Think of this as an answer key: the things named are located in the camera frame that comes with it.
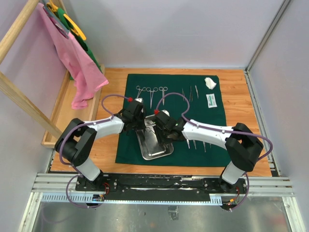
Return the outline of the steel needle holder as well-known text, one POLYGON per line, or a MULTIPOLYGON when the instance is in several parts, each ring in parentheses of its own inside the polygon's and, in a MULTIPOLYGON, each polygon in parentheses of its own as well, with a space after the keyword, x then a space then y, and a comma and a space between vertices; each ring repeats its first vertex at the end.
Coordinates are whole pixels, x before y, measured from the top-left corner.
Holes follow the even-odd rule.
POLYGON ((155 123, 153 121, 145 122, 145 132, 155 134, 154 126, 155 123))

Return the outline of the steel instrument tray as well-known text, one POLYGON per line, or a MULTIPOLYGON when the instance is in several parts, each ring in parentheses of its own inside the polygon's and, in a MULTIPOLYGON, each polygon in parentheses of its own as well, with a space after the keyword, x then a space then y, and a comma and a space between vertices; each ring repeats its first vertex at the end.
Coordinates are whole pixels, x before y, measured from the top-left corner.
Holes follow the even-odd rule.
MULTIPOLYGON (((154 115, 147 116, 144 122, 152 121, 154 115)), ((140 145, 141 155, 145 160, 154 160, 171 155, 174 151, 172 143, 160 144, 155 134, 147 133, 145 130, 136 130, 140 145)))

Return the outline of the steel forceps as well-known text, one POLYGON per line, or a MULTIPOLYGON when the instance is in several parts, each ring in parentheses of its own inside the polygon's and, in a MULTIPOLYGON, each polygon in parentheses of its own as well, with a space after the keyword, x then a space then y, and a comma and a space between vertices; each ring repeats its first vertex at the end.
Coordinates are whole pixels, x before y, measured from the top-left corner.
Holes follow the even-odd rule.
POLYGON ((149 92, 150 94, 150 108, 152 108, 153 96, 154 96, 154 93, 158 91, 158 88, 157 87, 154 87, 154 88, 147 87, 146 91, 149 92))
POLYGON ((140 94, 141 94, 143 91, 146 91, 146 89, 147 89, 146 87, 136 86, 136 90, 138 91, 136 98, 139 98, 139 97, 140 97, 140 94))

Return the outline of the steel surgical scissors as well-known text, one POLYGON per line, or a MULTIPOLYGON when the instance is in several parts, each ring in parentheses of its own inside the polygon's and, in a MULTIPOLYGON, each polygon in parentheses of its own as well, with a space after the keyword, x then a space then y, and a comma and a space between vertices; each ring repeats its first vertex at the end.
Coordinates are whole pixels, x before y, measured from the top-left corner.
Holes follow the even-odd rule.
POLYGON ((161 93, 162 93, 162 104, 163 105, 165 105, 165 98, 164 98, 164 96, 165 96, 165 93, 166 93, 166 91, 168 91, 168 88, 167 87, 159 87, 159 91, 161 91, 161 93))

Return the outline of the dark green surgical cloth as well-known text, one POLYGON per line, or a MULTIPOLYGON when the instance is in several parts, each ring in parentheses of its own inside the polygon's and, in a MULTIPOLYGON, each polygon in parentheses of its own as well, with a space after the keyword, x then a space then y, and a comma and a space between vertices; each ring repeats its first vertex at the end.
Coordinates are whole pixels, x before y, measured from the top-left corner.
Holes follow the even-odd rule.
MULTIPOLYGON (((161 104, 160 109, 167 110, 171 117, 179 119, 182 112, 187 119, 194 119, 201 123, 226 126, 226 116, 220 81, 217 76, 210 76, 217 84, 213 90, 205 85, 203 75, 166 75, 166 74, 129 74, 126 82, 126 97, 137 96, 136 86, 140 87, 167 87, 167 93, 172 93, 166 97, 165 105, 161 104), (195 85, 198 88, 199 99, 196 96, 195 85), (193 102, 189 101, 190 86, 192 86, 193 102), (182 88, 185 93, 183 101, 182 88), (217 107, 208 108, 206 94, 214 94, 217 107)), ((159 100, 162 98, 161 91, 157 91, 153 96, 152 108, 150 108, 150 94, 143 91, 140 94, 143 98, 146 113, 153 114, 159 100)), ((145 160, 141 155, 140 145, 135 131, 124 132, 119 135, 118 148, 116 153, 116 163, 151 165, 151 166, 183 166, 183 167, 225 167, 230 162, 227 151, 221 147, 206 143, 206 153, 203 142, 196 141, 195 150, 193 142, 190 142, 190 149, 187 142, 174 142, 174 151, 171 155, 154 160, 145 160)))

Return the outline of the blue suture packet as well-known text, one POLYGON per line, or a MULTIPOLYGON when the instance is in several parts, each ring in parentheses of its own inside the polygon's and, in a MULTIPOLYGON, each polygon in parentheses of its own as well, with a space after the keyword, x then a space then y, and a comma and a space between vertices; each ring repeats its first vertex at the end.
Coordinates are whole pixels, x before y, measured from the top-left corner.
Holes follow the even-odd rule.
POLYGON ((206 94, 208 108, 216 108, 217 103, 214 94, 206 94))

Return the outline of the white gauze roll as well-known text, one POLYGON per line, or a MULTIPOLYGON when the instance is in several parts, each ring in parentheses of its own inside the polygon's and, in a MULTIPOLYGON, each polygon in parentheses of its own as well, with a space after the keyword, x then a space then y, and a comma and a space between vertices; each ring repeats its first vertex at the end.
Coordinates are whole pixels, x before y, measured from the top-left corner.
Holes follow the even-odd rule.
POLYGON ((210 77, 206 77, 204 81, 205 81, 206 87, 210 90, 213 90, 217 85, 210 77))

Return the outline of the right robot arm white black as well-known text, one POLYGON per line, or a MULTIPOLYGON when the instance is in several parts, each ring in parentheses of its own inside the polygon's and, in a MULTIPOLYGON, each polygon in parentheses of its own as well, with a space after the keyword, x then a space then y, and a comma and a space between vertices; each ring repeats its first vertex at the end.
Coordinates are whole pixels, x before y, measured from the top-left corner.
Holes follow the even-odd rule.
POLYGON ((243 123, 233 127, 215 126, 183 117, 173 119, 164 111, 157 112, 152 121, 155 133, 162 143, 175 141, 201 141, 225 149, 230 162, 219 177, 219 189, 230 193, 236 188, 238 179, 251 172, 257 163, 264 145, 243 123))

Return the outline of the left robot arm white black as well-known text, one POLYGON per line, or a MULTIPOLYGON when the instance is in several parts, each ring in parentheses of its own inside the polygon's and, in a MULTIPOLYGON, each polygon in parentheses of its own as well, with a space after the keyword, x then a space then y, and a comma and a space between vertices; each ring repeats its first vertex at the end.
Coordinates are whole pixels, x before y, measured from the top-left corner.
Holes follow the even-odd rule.
POLYGON ((143 99, 137 98, 119 113, 102 120, 73 119, 55 144, 60 157, 65 158, 86 181, 92 191, 107 186, 103 172, 89 157, 94 141, 108 135, 145 128, 143 99))

